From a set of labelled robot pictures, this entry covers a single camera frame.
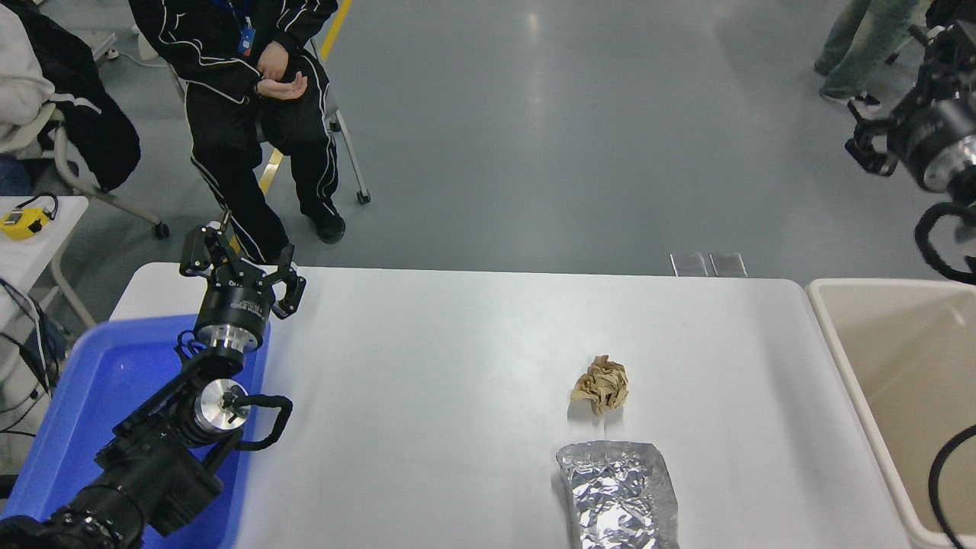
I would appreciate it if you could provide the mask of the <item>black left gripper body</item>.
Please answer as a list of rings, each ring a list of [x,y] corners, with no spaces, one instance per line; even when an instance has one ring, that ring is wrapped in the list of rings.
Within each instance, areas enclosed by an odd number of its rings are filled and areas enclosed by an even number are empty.
[[[240,285],[208,286],[195,323],[195,336],[203,338],[211,326],[243,328],[251,337],[265,336],[273,293]]]

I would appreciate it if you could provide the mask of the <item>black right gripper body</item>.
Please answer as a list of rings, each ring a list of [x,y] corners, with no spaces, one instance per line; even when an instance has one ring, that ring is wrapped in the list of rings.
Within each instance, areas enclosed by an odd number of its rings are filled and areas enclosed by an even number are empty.
[[[967,98],[937,101],[907,115],[888,135],[910,174],[961,174],[974,166],[974,108]]]

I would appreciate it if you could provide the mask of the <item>person's right hand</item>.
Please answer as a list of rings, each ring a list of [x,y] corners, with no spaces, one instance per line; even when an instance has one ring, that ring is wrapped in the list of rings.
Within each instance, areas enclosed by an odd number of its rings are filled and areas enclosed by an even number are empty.
[[[302,72],[297,72],[292,82],[278,82],[269,78],[259,80],[255,84],[255,93],[261,98],[293,101],[302,98],[306,94],[307,87],[307,77]]]

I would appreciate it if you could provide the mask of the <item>person's left hand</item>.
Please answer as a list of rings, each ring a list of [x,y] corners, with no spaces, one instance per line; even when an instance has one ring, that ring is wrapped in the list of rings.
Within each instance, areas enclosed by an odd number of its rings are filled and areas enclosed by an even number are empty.
[[[281,82],[287,70],[289,58],[290,54],[285,47],[277,41],[271,41],[262,50],[255,67],[261,73],[262,79]]]

